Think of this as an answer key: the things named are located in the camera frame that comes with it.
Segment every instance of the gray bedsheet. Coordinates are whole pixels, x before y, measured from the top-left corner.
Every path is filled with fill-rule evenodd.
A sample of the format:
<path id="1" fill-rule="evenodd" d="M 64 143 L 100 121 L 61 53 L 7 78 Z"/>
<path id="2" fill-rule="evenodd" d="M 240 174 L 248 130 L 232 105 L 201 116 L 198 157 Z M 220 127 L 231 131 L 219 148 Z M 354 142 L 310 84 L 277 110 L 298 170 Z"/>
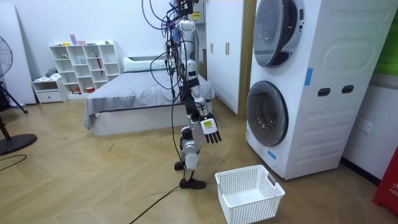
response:
<path id="1" fill-rule="evenodd" d="M 153 71 L 153 74 L 159 83 L 170 88 L 170 77 L 165 70 Z M 212 100 L 215 97 L 214 89 L 201 76 L 198 79 L 203 97 Z M 157 84 L 150 72 L 123 73 L 89 95 L 85 106 L 84 127 L 88 130 L 93 127 L 96 113 L 171 104 L 171 91 Z"/>

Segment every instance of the basket handle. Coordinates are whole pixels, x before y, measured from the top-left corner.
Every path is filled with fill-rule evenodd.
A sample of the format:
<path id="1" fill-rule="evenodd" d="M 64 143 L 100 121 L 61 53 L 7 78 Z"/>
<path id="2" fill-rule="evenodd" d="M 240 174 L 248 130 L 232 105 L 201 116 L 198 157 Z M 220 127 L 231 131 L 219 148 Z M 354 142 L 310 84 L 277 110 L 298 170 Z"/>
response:
<path id="1" fill-rule="evenodd" d="M 272 182 L 272 184 L 274 184 L 274 186 L 276 185 L 276 183 L 278 183 L 278 181 L 276 181 L 270 173 L 268 173 L 267 178 Z"/>

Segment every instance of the bed frame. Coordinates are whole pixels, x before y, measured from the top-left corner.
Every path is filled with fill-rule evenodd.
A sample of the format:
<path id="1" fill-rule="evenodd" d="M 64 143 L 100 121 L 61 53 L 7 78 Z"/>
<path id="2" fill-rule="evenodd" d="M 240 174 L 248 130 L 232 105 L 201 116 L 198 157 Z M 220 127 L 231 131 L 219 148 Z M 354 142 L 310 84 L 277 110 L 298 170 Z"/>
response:
<path id="1" fill-rule="evenodd" d="M 209 112 L 213 111 L 212 102 L 207 103 Z M 159 128 L 169 128 L 172 107 L 158 106 L 151 108 L 102 112 L 93 126 L 94 136 L 129 133 Z M 185 105 L 174 106 L 174 126 L 188 125 Z"/>

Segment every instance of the white bookshelf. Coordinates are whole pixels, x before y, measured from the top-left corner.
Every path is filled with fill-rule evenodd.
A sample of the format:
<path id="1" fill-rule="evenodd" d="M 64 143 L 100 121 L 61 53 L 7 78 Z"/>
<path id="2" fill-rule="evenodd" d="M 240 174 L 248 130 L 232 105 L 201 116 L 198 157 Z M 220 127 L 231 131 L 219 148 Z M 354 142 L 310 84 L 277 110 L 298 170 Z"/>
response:
<path id="1" fill-rule="evenodd" d="M 118 47 L 111 44 L 50 46 L 69 100 L 86 98 L 86 88 L 96 90 L 121 74 Z M 79 88 L 81 94 L 72 94 Z"/>

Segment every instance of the white laundry basket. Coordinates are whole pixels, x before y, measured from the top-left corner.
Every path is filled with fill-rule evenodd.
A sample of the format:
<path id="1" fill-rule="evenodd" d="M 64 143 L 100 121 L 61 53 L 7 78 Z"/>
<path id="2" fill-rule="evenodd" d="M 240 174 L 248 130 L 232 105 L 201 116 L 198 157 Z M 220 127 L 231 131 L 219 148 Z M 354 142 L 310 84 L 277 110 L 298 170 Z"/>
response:
<path id="1" fill-rule="evenodd" d="M 262 165 L 216 173 L 218 200 L 228 224 L 273 218 L 285 191 Z"/>

